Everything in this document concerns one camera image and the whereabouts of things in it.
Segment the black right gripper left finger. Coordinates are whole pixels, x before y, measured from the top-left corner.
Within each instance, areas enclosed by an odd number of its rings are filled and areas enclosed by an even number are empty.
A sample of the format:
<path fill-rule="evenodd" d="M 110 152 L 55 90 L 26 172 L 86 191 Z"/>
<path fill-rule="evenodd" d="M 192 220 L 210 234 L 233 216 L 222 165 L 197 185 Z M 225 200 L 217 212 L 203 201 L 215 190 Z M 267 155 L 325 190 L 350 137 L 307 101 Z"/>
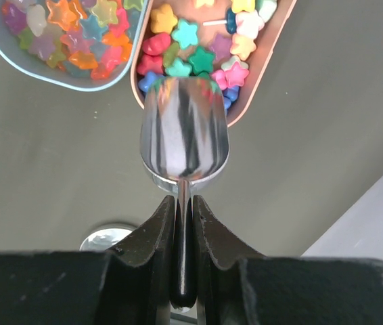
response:
<path fill-rule="evenodd" d="M 105 251 L 0 252 L 0 324 L 168 324 L 175 200 Z"/>

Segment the light blue candy tray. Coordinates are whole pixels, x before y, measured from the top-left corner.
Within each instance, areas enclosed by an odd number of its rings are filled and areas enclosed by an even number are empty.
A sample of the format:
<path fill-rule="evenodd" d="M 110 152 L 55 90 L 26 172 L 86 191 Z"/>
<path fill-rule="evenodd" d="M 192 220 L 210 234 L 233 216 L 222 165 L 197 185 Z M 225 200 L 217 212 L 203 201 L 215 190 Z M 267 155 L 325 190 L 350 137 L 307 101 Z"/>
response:
<path fill-rule="evenodd" d="M 16 70 L 82 92 L 131 69 L 147 1 L 0 1 L 0 56 Z"/>

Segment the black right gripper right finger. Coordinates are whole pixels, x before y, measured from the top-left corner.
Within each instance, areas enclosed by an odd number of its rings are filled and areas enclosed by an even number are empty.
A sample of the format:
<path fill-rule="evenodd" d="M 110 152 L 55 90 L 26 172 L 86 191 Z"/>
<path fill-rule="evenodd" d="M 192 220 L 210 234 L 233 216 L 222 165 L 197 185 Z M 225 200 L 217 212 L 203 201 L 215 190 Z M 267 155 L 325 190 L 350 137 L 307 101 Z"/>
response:
<path fill-rule="evenodd" d="M 199 324 L 383 324 L 383 261 L 266 257 L 193 199 Z"/>

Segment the silver metal scoop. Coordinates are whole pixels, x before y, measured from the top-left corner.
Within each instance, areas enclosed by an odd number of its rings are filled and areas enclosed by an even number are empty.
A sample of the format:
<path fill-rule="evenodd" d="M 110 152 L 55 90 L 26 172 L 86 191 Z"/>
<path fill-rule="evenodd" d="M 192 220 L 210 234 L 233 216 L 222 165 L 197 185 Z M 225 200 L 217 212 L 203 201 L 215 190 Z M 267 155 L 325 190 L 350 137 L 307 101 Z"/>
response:
<path fill-rule="evenodd" d="M 145 96 L 141 159 L 154 183 L 177 197 L 170 300 L 191 308 L 197 295 L 192 194 L 206 187 L 229 158 L 224 97 L 202 77 L 164 77 Z"/>

